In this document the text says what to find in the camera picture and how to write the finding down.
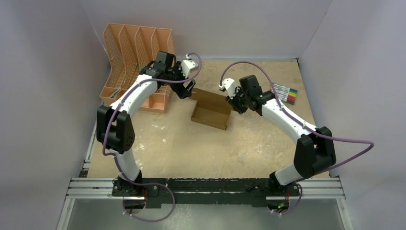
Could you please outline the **brown cardboard box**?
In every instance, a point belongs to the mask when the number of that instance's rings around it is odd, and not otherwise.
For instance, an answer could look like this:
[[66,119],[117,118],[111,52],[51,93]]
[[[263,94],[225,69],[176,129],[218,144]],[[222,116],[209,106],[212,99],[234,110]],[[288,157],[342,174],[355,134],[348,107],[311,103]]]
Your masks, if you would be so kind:
[[196,101],[191,121],[220,130],[227,129],[232,107],[225,96],[194,88],[190,99]]

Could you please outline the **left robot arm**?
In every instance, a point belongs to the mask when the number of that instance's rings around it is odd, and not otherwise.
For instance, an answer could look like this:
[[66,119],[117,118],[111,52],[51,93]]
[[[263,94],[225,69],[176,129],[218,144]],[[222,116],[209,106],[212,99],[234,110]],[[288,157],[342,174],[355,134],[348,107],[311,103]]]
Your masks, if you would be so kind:
[[201,69],[202,59],[196,53],[186,54],[185,59],[179,61],[174,54],[159,51],[156,59],[140,70],[135,82],[117,101],[98,108],[96,139],[102,144],[102,154],[113,158],[118,178],[126,181],[124,190],[129,195],[139,195],[145,185],[132,154],[135,141],[132,117],[163,85],[169,86],[180,99],[190,97]]

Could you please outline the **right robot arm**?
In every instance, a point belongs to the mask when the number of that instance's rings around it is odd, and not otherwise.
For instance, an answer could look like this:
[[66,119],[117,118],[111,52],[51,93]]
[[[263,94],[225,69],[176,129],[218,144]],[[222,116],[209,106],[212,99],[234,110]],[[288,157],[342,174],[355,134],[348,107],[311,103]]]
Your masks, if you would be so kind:
[[317,128],[294,114],[276,98],[272,91],[264,92],[255,75],[236,83],[226,78],[219,89],[227,92],[226,101],[239,114],[248,109],[276,124],[296,144],[293,162],[273,173],[269,189],[275,195],[287,190],[289,184],[308,179],[336,163],[331,130]]

